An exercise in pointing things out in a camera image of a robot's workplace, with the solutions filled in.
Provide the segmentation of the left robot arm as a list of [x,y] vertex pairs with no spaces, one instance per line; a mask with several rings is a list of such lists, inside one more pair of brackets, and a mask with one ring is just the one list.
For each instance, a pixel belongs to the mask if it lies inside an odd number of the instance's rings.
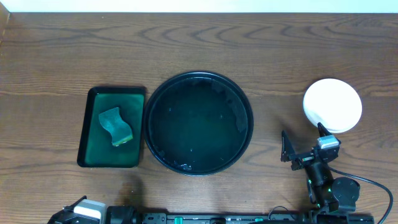
[[51,216],[48,224],[142,224],[143,216],[133,206],[107,206],[83,196]]

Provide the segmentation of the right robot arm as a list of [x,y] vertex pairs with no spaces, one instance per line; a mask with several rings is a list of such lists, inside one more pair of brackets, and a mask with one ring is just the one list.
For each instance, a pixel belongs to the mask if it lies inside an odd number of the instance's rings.
[[310,202],[316,209],[303,216],[307,223],[353,223],[350,215],[356,210],[360,185],[347,178],[334,178],[328,163],[338,157],[341,141],[324,125],[318,123],[320,137],[311,151],[297,154],[285,131],[282,131],[280,160],[291,162],[292,170],[303,169],[307,175]]

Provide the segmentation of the green yellow sponge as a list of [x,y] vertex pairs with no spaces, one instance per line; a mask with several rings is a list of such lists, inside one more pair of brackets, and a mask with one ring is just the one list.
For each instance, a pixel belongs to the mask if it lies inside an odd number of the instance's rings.
[[111,135],[113,146],[119,146],[133,139],[132,128],[122,119],[119,107],[100,113],[98,119],[103,129]]

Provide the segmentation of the white plate green stains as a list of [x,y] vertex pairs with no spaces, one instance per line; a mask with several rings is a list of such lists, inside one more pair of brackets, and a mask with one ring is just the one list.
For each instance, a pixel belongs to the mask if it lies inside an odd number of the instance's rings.
[[321,123],[331,133],[343,133],[358,124],[363,106],[351,85],[325,78],[309,86],[303,97],[303,111],[314,126]]

